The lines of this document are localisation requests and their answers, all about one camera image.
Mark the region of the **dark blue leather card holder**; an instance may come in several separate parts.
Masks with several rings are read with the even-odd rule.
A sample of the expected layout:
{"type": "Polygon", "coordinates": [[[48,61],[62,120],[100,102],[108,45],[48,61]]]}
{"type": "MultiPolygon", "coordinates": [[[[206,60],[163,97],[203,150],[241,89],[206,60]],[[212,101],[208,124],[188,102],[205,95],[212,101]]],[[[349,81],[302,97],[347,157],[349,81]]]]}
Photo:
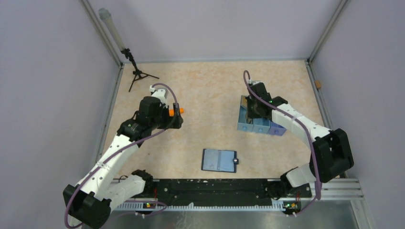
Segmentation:
{"type": "Polygon", "coordinates": [[[202,171],[236,173],[239,159],[234,150],[205,148],[202,151],[202,171]]]}

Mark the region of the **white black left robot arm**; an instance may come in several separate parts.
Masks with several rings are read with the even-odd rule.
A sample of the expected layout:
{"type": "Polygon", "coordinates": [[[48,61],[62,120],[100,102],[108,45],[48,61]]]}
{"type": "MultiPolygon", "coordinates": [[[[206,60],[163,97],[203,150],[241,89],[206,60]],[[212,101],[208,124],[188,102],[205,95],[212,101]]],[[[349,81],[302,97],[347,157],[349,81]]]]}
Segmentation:
{"type": "Polygon", "coordinates": [[[144,97],[139,109],[124,121],[111,145],[89,173],[75,186],[67,185],[63,191],[66,209],[66,228],[84,224],[99,229],[107,222],[112,211],[134,195],[148,197],[153,184],[139,175],[130,175],[118,184],[112,184],[117,172],[141,145],[168,129],[179,129],[183,123],[180,106],[173,103],[174,115],[164,97],[144,97]]]}

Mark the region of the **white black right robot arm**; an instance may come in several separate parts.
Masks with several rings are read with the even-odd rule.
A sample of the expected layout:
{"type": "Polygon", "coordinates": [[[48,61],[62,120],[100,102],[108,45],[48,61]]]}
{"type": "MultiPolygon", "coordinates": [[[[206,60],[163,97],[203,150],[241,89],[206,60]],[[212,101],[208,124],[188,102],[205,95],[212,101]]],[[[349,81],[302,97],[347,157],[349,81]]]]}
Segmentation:
{"type": "Polygon", "coordinates": [[[331,130],[305,117],[287,100],[271,97],[261,81],[248,83],[248,117],[264,118],[276,123],[298,137],[311,151],[307,164],[282,175],[280,191],[294,196],[299,186],[308,183],[327,183],[354,166],[352,151],[345,131],[331,130]]]}

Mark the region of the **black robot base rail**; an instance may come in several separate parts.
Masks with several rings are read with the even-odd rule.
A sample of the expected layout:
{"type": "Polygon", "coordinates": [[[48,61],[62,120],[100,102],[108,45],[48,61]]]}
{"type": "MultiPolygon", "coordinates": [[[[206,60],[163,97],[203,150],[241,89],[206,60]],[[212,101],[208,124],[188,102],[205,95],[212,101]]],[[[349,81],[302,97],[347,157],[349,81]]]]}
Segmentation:
{"type": "Polygon", "coordinates": [[[150,199],[169,207],[270,206],[281,198],[310,198],[309,184],[290,187],[279,179],[159,179],[146,182],[135,199],[150,199]]]}

